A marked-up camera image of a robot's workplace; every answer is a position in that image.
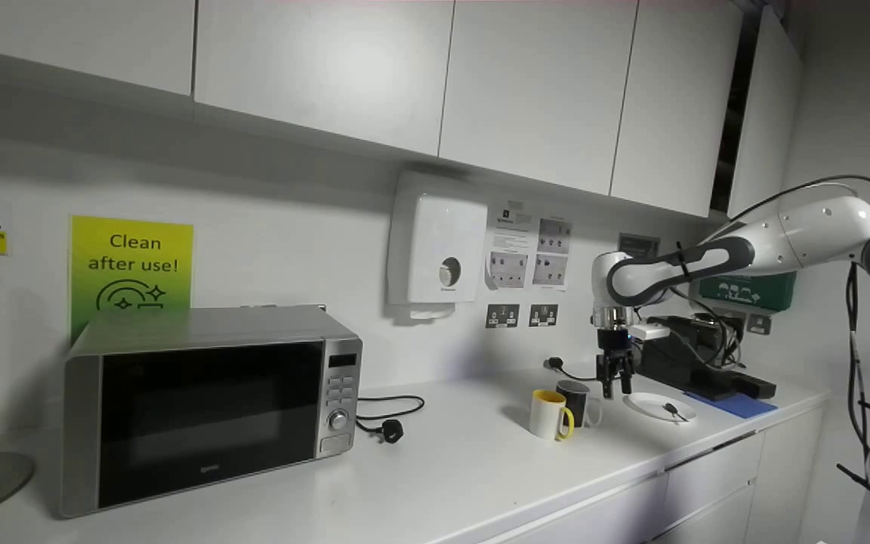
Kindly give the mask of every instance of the power outlet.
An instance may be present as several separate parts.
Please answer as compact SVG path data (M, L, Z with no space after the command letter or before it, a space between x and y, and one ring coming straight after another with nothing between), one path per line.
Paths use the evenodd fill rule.
M563 220L540 216L536 220L536 251L568 253L570 225Z
M536 253L530 284L563 284L568 256Z
M557 305L530 305L527 327L556 327Z
M769 336L769 313L750 313L750 316L746 316L746 331L753 331L753 336Z
M486 330L513 330L518 324L518 305L488 305Z
M486 265L486 284L491 291L515 291L524 284L524 268L527 268L527 253L503 253L503 251L491 251L488 253L488 265Z

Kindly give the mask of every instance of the wall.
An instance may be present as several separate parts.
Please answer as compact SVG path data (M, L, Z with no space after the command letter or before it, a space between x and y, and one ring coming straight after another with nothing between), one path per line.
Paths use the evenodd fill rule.
M870 0L817 0L809 9L805 79L787 181L829 171L870 175ZM834 391L825 424L804 540L853 540L861 492L834 464L861 469L846 420L846 265L828 263L797 275L795 308L777 320L760 359ZM870 277L861 277L861 359L870 391Z
M49 424L59 403L73 213L194 224L194 305L325 305L365 338L365 388L536 364L550 354L588 375L588 261L620 229L662 237L662 247L697 237L697 220L474 175L491 205L524 199L574 224L568 288L482 291L450 320L402 327L382 305L382 261L403 162L0 86L0 220L13 247L0 256L0 436ZM486 331L486 298L521 302L518 330ZM557 302L557 327L524 330L527 298Z

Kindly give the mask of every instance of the kitchen counter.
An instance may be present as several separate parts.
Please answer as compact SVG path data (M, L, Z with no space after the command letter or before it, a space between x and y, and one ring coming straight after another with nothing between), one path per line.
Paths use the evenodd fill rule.
M552 371L482 375L448 385L369 391L418 392L399 443L357 436L336 460L298 461L78 519L55 519L57 432L22 442L35 479L0 506L0 544L330 544L330 540L482 540L498 529L557 511L583 495L650 476L727 438L777 427L825 403L825 392L777 380L777 410L738 420L679 391L633 378L633 391L691 403L691 424L650 420L605 403L600 424L570 442L527 436L527 392Z

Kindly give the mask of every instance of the white cabinet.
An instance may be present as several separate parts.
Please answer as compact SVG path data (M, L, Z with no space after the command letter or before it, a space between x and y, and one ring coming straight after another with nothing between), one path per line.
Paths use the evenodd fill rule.
M750 485L759 476L760 446L755 436L732 438L684 461L666 469L662 523L679 523L693 511L718 501L727 492Z
M750 518L750 544L800 540L822 420L825 410L815 407L759 432L760 472Z
M651 544L743 544L746 540L746 518L753 506L753 485L743 485L721 501L697 511L693 518L669 525Z
M638 0L457 0L442 157L608 193Z
M546 540L600 540L633 544L651 536L659 518L662 476L620 485L521 525L494 540L546 544Z
M454 0L198 0L194 99L437 151Z
M708 210L740 22L732 0L640 0L613 197Z
M0 0L0 54L191 98L194 0Z
M760 33L746 89L727 213L783 189L800 99L800 57L774 9Z

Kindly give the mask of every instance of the microwave window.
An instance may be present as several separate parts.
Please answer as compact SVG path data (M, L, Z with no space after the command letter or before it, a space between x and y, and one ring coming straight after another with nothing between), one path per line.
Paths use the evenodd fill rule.
M99 506L314 456L322 344L107 355Z

